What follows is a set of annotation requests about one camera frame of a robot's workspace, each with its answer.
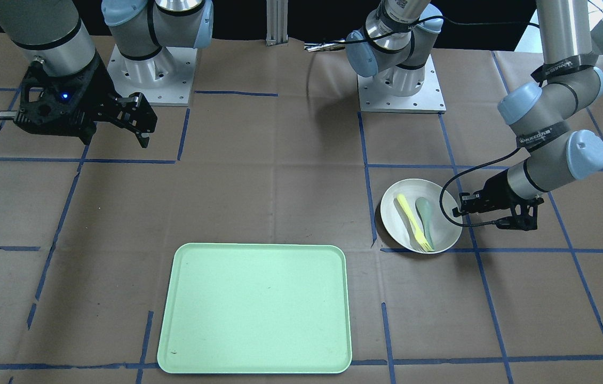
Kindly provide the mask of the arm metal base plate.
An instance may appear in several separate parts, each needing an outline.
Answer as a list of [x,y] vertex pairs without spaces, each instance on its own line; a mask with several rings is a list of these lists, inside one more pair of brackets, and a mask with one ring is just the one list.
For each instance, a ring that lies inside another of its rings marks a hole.
[[116,92],[140,92],[153,106],[189,107],[199,50],[164,47],[154,58],[133,61],[114,47],[107,71]]
[[357,76],[360,111],[443,114],[447,111],[438,75],[429,55],[423,67],[394,67],[376,76]]

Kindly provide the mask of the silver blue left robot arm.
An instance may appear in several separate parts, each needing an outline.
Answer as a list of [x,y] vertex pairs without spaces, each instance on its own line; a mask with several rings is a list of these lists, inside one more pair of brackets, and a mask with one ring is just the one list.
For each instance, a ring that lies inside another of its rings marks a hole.
[[[603,94],[603,72],[592,50],[587,6],[581,1],[538,1],[544,63],[498,103],[528,158],[489,178],[482,189],[460,194],[454,217],[509,209],[495,221],[502,229],[535,224],[542,195],[603,168],[603,141],[589,130],[575,131],[568,119]],[[429,1],[382,1],[363,26],[340,42],[353,70],[385,81],[389,94],[418,92],[424,65],[447,18]]]

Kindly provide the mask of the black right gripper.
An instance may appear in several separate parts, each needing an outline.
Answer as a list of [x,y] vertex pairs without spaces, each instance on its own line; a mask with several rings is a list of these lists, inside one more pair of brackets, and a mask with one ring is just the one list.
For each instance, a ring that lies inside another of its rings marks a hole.
[[134,134],[148,148],[157,115],[145,95],[121,97],[114,88],[100,54],[82,70],[67,76],[50,76],[45,59],[31,61],[20,85],[18,113],[13,122],[30,134],[79,138],[89,145],[95,122],[111,121]]

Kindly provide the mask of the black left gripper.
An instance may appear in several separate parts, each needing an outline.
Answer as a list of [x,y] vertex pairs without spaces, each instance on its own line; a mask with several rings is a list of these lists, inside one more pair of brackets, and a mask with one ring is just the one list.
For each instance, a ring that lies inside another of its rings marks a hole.
[[460,207],[454,207],[454,217],[462,217],[480,212],[507,210],[517,214],[516,194],[508,182],[508,172],[500,172],[485,182],[480,194],[458,194]]

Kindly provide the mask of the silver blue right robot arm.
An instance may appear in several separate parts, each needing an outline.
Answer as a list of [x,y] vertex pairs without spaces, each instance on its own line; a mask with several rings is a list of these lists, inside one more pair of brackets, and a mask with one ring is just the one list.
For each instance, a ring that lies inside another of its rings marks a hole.
[[0,111],[30,134],[89,145],[97,123],[131,132],[143,148],[157,115],[146,90],[179,77],[170,48],[203,49],[213,36],[212,1],[103,1],[104,23],[121,55],[121,94],[73,1],[0,1],[0,27],[28,61],[14,111]]

